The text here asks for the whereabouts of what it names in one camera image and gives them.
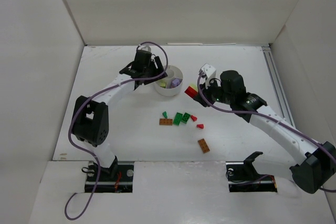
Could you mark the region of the small yellow lego cube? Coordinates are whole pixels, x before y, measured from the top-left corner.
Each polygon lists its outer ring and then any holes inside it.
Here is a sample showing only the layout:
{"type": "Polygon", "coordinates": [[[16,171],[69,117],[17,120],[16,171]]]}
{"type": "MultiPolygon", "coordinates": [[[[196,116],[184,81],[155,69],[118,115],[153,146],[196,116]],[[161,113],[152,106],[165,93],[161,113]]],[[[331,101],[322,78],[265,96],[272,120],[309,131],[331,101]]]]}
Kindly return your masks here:
{"type": "Polygon", "coordinates": [[[159,81],[158,82],[159,87],[166,89],[167,88],[167,82],[165,81],[159,81]]]}

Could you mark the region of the purple lego brick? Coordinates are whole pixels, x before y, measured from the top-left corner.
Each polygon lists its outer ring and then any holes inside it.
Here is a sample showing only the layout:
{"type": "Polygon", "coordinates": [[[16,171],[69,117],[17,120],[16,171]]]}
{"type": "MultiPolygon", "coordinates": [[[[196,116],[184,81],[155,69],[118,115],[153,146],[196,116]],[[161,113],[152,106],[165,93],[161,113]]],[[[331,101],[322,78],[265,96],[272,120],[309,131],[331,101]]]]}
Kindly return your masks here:
{"type": "Polygon", "coordinates": [[[170,88],[173,89],[173,88],[178,87],[181,84],[181,82],[182,82],[182,79],[180,79],[180,78],[173,79],[172,82],[171,82],[170,88]]]}

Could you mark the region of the yellow and red lego stack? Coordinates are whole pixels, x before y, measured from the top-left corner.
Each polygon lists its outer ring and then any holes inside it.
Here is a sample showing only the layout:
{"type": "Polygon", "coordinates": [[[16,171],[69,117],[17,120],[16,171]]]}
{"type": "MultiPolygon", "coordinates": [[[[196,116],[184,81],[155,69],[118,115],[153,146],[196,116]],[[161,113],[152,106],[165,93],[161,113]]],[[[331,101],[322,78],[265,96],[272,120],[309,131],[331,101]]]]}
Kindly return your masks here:
{"type": "Polygon", "coordinates": [[[195,98],[198,94],[198,88],[195,84],[190,84],[187,89],[184,91],[190,98],[195,98]]]}

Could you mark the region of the red sloped lego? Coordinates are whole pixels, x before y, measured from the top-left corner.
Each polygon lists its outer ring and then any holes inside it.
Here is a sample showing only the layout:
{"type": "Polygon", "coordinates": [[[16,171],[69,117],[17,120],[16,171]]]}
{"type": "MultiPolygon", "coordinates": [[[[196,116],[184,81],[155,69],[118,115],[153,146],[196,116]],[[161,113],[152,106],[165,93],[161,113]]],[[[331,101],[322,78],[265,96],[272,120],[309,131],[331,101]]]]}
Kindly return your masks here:
{"type": "Polygon", "coordinates": [[[197,120],[197,117],[191,115],[191,119],[195,122],[197,120]]]}
{"type": "Polygon", "coordinates": [[[197,124],[196,127],[197,127],[198,129],[204,129],[204,124],[197,124]]]}

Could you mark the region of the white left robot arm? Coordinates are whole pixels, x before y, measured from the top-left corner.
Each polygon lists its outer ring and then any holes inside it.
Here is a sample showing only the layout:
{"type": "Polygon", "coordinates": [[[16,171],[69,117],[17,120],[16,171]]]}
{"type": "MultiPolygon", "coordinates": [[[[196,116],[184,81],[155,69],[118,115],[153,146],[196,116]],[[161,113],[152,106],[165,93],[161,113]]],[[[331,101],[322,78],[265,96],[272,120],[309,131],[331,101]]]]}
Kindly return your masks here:
{"type": "Polygon", "coordinates": [[[94,172],[112,178],[117,173],[118,159],[106,140],[109,133],[109,112],[126,95],[141,85],[147,85],[167,76],[160,57],[151,53],[149,46],[136,50],[134,60],[119,71],[117,77],[103,90],[76,99],[68,136],[74,135],[84,144],[75,148],[84,151],[95,160],[94,172]]]}

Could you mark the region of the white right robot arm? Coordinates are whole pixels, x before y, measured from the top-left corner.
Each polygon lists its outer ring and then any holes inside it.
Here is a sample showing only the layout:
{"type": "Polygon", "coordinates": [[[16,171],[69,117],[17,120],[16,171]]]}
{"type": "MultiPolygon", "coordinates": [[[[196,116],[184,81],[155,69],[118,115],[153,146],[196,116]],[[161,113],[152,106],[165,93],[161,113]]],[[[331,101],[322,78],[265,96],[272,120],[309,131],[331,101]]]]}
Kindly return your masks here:
{"type": "Polygon", "coordinates": [[[229,105],[230,113],[262,130],[292,156],[296,164],[289,170],[297,186],[310,194],[322,189],[335,174],[335,147],[329,142],[321,144],[287,124],[264,99],[246,91],[237,71],[222,72],[219,82],[215,76],[215,69],[200,69],[198,77],[205,82],[197,84],[194,100],[205,107],[213,107],[215,102],[229,105]]]}

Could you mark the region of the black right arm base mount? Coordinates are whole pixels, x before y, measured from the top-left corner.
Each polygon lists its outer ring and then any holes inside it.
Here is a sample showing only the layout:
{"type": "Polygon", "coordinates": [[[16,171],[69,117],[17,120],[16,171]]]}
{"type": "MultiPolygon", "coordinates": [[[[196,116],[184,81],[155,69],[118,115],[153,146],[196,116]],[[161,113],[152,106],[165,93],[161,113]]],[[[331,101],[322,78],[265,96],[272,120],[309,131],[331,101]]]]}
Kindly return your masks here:
{"type": "Polygon", "coordinates": [[[275,178],[272,175],[259,174],[253,167],[255,159],[263,152],[254,152],[243,161],[227,161],[225,176],[230,193],[277,193],[275,178]]]}

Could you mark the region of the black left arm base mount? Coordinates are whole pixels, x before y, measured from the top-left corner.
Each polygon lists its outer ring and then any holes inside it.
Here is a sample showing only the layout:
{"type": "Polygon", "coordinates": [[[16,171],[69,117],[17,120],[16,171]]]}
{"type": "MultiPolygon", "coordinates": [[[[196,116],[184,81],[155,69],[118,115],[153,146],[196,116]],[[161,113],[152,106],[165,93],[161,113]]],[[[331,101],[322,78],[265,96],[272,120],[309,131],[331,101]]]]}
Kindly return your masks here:
{"type": "MultiPolygon", "coordinates": [[[[86,193],[92,192],[98,167],[94,162],[89,162],[81,171],[86,175],[84,189],[86,193]]],[[[132,193],[133,191],[134,162],[118,162],[118,167],[111,177],[101,169],[101,174],[96,187],[96,193],[132,193]]]]}

